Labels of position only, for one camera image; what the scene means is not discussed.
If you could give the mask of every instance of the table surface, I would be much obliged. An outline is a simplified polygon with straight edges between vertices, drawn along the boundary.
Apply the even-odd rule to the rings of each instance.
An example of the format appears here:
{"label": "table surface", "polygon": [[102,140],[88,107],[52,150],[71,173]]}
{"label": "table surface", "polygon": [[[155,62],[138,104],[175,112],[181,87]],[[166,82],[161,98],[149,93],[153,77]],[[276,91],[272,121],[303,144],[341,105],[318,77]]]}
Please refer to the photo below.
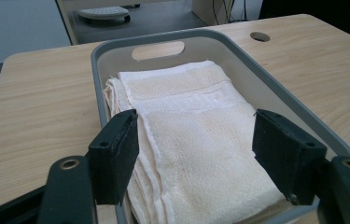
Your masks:
{"label": "table surface", "polygon": [[[350,146],[350,35],[308,15],[208,28],[229,36]],[[256,41],[252,32],[271,40]],[[56,160],[84,155],[101,130],[90,58],[99,44],[25,52],[4,62],[0,204],[44,185]]]}

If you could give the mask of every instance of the folded towel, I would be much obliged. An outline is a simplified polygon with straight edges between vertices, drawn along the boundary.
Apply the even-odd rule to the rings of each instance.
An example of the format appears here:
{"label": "folded towel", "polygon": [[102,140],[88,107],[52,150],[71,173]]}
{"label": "folded towel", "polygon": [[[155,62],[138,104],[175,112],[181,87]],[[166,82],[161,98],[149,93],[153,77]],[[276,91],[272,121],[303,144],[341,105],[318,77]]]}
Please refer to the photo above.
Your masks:
{"label": "folded towel", "polygon": [[107,84],[112,111],[139,114],[128,191],[140,223],[233,223],[282,198],[251,150],[255,110],[218,65],[124,72]]}

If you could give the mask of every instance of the basket handle hole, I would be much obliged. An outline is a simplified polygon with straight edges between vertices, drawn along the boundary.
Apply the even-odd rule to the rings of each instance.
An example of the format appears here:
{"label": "basket handle hole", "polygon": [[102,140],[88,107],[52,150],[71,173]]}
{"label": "basket handle hole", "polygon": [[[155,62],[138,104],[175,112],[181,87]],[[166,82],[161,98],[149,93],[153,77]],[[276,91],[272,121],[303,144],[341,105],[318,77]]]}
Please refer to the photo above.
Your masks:
{"label": "basket handle hole", "polygon": [[178,55],[184,51],[185,44],[182,41],[152,44],[137,47],[132,52],[132,57],[137,61],[162,58]]}

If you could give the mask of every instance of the towel stack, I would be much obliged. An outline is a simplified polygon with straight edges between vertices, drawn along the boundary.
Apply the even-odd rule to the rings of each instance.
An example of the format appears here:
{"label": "towel stack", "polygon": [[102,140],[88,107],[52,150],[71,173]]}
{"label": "towel stack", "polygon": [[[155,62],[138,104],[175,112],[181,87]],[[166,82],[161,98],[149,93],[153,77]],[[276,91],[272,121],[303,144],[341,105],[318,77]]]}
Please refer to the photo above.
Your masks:
{"label": "towel stack", "polygon": [[251,150],[255,109],[215,63],[121,72],[106,85],[112,116],[139,115],[128,187],[139,223],[233,223],[282,198]]}

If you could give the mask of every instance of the gray laundry basket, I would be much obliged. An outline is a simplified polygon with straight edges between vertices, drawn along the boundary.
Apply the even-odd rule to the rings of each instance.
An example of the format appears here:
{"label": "gray laundry basket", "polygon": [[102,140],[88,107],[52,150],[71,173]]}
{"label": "gray laundry basket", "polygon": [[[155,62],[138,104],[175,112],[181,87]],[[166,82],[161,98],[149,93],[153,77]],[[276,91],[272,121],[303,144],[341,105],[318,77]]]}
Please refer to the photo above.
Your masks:
{"label": "gray laundry basket", "polygon": [[[156,49],[165,49],[165,44],[175,43],[183,47],[174,54],[146,60],[133,57],[140,48],[152,47],[154,50],[154,46],[162,44]],[[91,63],[102,126],[110,119],[103,94],[109,77],[116,77],[122,71],[154,70],[205,60],[221,66],[235,89],[252,106],[287,117],[325,144],[328,147],[328,159],[336,155],[350,156],[349,146],[337,134],[234,42],[221,33],[204,29],[126,38],[98,46],[91,55]],[[284,223],[312,211],[316,206],[317,202],[312,206],[287,207],[277,216],[264,221]],[[117,215],[119,223],[133,222],[127,202],[123,207],[117,207]]]}

